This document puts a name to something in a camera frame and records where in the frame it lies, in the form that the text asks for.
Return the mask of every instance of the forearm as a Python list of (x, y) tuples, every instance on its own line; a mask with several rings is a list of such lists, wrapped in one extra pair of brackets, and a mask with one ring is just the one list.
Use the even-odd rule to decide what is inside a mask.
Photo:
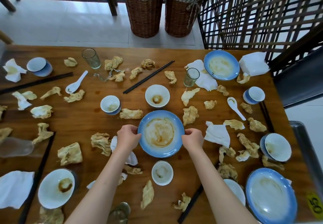
[(190, 153), (218, 224), (258, 224), (221, 178), (203, 149)]
[(105, 224), (128, 150), (116, 149), (109, 161), (65, 224)]

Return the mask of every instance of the wicker basket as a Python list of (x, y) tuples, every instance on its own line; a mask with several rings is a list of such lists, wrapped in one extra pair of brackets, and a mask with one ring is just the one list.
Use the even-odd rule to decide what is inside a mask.
[(125, 0), (132, 32), (149, 38), (159, 31), (163, 0)]
[(174, 37), (187, 36), (203, 0), (166, 0), (165, 30)]

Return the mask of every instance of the wooden lattice screen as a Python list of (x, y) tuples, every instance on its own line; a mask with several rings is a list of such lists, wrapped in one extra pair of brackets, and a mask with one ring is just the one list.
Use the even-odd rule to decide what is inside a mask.
[(205, 0), (198, 18), (207, 49), (267, 51), (270, 63), (323, 22), (322, 0)]

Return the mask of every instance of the white ceramic spoon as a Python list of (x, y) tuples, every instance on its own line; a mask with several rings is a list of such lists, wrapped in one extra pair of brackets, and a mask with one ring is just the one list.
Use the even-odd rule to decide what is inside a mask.
[(78, 81), (77, 81), (77, 82), (74, 82), (74, 83), (72, 83), (72, 84), (69, 84), (69, 85), (66, 87), (66, 89), (65, 89), (66, 93), (71, 94), (71, 93), (73, 93), (73, 92), (76, 92), (76, 90), (80, 87), (81, 82), (82, 82), (82, 80), (84, 79), (85, 75), (87, 75), (87, 73), (88, 73), (88, 71), (87, 71), (87, 70), (86, 70), (86, 71), (84, 71), (84, 73), (81, 75), (81, 77), (78, 79)]
[(242, 120), (246, 120), (246, 118), (242, 115), (242, 113), (240, 113), (240, 111), (238, 110), (238, 104), (237, 104), (237, 101), (236, 101), (236, 99), (234, 98), (234, 97), (228, 97), (228, 99), (227, 99), (227, 101), (228, 101), (228, 104), (229, 104), (229, 106), (230, 106), (230, 108), (232, 108), (232, 110), (234, 111), (234, 112), (236, 112), (239, 116), (240, 116), (240, 118), (242, 119)]

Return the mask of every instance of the plate rim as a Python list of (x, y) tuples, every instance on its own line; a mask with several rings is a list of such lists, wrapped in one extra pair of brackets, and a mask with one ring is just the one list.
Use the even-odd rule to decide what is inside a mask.
[[(158, 113), (158, 112), (166, 112), (166, 113), (170, 113), (170, 114), (172, 114), (173, 116), (175, 116), (178, 120), (179, 120), (179, 122), (180, 122), (180, 124), (182, 125), (182, 127), (183, 127), (183, 132), (184, 132), (184, 134), (185, 134), (185, 128), (184, 128), (184, 125), (183, 125), (183, 123), (182, 123), (182, 121), (180, 120), (180, 118), (176, 115), (176, 114), (174, 114), (174, 113), (172, 113), (171, 111), (168, 111), (168, 110), (163, 110), (163, 109), (160, 109), (160, 110), (154, 110), (154, 111), (151, 111), (151, 112), (149, 112), (149, 113), (147, 113), (142, 119), (141, 119), (141, 121), (140, 121), (140, 123), (139, 123), (139, 125), (138, 125), (138, 133), (140, 133), (139, 132), (139, 129), (140, 129), (140, 125), (142, 125), (142, 121), (144, 120), (144, 118), (146, 118), (148, 115), (150, 115), (151, 113)], [(150, 155), (150, 156), (152, 156), (152, 157), (155, 157), (155, 158), (167, 158), (167, 157), (170, 157), (170, 156), (172, 156), (172, 155), (174, 155), (175, 153), (173, 153), (173, 154), (170, 154), (170, 155), (167, 155), (167, 156), (156, 156), (156, 155), (151, 155), (150, 153), (148, 153), (145, 149), (144, 149), (144, 147), (142, 146), (142, 138), (140, 138), (140, 140), (139, 140), (139, 144), (140, 144), (140, 146), (141, 146), (141, 148), (148, 154), (148, 155)]]
[[(213, 74), (209, 69), (209, 67), (207, 67), (207, 65), (205, 64), (205, 59), (208, 55), (212, 55), (212, 53), (226, 53), (226, 55), (228, 54), (229, 56), (231, 56), (238, 64), (238, 67), (239, 67), (239, 70), (237, 72), (235, 72), (233, 75), (234, 77), (233, 78), (220, 78), (218, 77), (217, 75)], [(205, 70), (208, 72), (209, 75), (211, 75), (212, 78), (214, 79), (217, 79), (217, 80), (223, 80), (223, 81), (229, 81), (229, 80), (233, 80), (235, 79), (239, 73), (240, 73), (240, 65), (239, 65), (239, 62), (238, 60), (235, 58), (235, 56), (233, 56), (231, 53), (227, 52), (227, 51), (224, 51), (224, 50), (213, 50), (213, 51), (210, 51), (209, 53), (207, 53), (205, 56), (204, 56), (204, 59), (203, 59), (203, 64), (204, 64), (204, 68)]]
[[(284, 184), (284, 186), (287, 189), (287, 194), (288, 194), (288, 198), (289, 201), (291, 203), (291, 206), (288, 210), (287, 215), (280, 220), (270, 220), (268, 218), (265, 218), (263, 215), (260, 215), (258, 211), (255, 211), (255, 207), (252, 204), (251, 201), (251, 197), (250, 197), (250, 178), (254, 177), (254, 175), (257, 175), (261, 172), (268, 172), (271, 173), (273, 175), (275, 175), (277, 178), (279, 178), (282, 183)], [(287, 181), (287, 179), (282, 176), (280, 173), (278, 173), (277, 171), (270, 169), (270, 168), (259, 168), (254, 170), (253, 172), (250, 173), (250, 175), (247, 178), (247, 182), (246, 182), (246, 186), (245, 186), (245, 196), (246, 196), (246, 201), (248, 203), (249, 208), (252, 210), (252, 213), (256, 216), (256, 218), (263, 224), (288, 224), (288, 223), (294, 223), (296, 216), (297, 216), (297, 208), (298, 208), (298, 204), (297, 204), (297, 199), (295, 196), (295, 192), (292, 188), (292, 186), (289, 184), (289, 182)]]

